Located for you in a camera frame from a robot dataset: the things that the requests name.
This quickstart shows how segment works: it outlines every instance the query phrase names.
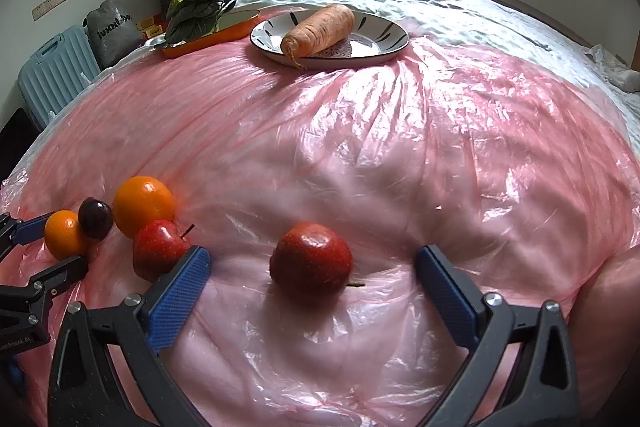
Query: apple stem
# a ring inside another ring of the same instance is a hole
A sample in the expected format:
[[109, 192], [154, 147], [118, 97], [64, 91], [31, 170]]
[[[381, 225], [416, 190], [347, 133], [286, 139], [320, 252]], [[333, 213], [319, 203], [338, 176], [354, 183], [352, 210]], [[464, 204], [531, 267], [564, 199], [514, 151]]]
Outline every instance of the apple stem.
[[187, 230], [184, 231], [184, 233], [180, 236], [180, 239], [184, 239], [186, 237], [186, 235], [189, 232], [191, 232], [191, 230], [193, 230], [195, 227], [196, 226], [193, 223], [191, 223], [191, 226]]

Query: wall socket panel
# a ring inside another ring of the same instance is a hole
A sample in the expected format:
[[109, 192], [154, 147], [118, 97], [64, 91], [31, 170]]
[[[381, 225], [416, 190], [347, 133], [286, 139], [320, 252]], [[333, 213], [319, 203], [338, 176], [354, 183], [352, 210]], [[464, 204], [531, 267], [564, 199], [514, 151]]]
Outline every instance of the wall socket panel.
[[37, 21], [45, 13], [50, 12], [56, 6], [61, 5], [66, 0], [46, 0], [44, 3], [37, 5], [32, 11], [33, 21]]

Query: orange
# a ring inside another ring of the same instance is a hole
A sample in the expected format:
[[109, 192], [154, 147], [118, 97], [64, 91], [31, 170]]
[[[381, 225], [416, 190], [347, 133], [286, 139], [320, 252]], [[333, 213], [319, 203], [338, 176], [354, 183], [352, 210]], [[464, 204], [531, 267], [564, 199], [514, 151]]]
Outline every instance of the orange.
[[156, 219], [174, 219], [174, 198], [166, 186], [149, 176], [135, 176], [125, 181], [113, 199], [113, 220], [127, 237]]
[[71, 210], [59, 210], [47, 219], [44, 242], [58, 261], [72, 255], [85, 255], [89, 248], [89, 240], [78, 223], [78, 214]]

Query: plate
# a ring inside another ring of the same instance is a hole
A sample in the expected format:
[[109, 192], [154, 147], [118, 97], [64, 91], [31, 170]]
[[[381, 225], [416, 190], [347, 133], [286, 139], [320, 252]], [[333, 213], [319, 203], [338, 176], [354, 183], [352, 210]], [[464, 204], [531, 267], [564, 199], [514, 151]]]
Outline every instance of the plate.
[[[251, 32], [251, 43], [267, 57], [293, 66], [280, 49], [282, 38], [318, 10], [285, 13], [261, 22]], [[382, 64], [399, 54], [409, 43], [409, 35], [395, 22], [364, 12], [353, 12], [353, 32], [330, 48], [309, 57], [298, 58], [309, 70], [366, 68]]]

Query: pink plastic sheet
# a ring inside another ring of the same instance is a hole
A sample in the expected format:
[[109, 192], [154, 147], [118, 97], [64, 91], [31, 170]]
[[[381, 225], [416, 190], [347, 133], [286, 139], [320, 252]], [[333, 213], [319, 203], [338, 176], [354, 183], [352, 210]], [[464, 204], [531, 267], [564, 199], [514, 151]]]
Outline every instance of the pink plastic sheet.
[[570, 336], [585, 417], [594, 416], [624, 375], [640, 339], [640, 247], [607, 261], [578, 294]]
[[[386, 65], [332, 73], [280, 67], [247, 39], [151, 55], [78, 103], [3, 187], [2, 210], [28, 219], [88, 196], [112, 201], [137, 174], [166, 183], [178, 225], [194, 223], [194, 243], [216, 255], [161, 355], [213, 426], [413, 426], [465, 356], [415, 283], [418, 247], [438, 244], [511, 303], [552, 298], [568, 313], [639, 230], [638, 165], [585, 93], [526, 61], [427, 38]], [[302, 313], [271, 288], [271, 251], [300, 220], [338, 232], [366, 283], [328, 314]], [[20, 356], [41, 425], [66, 304], [144, 292], [131, 255], [114, 228], [84, 282], [54, 301], [52, 343]], [[53, 262], [42, 242], [17, 248], [0, 283], [24, 285]], [[506, 358], [479, 414], [513, 351]]]

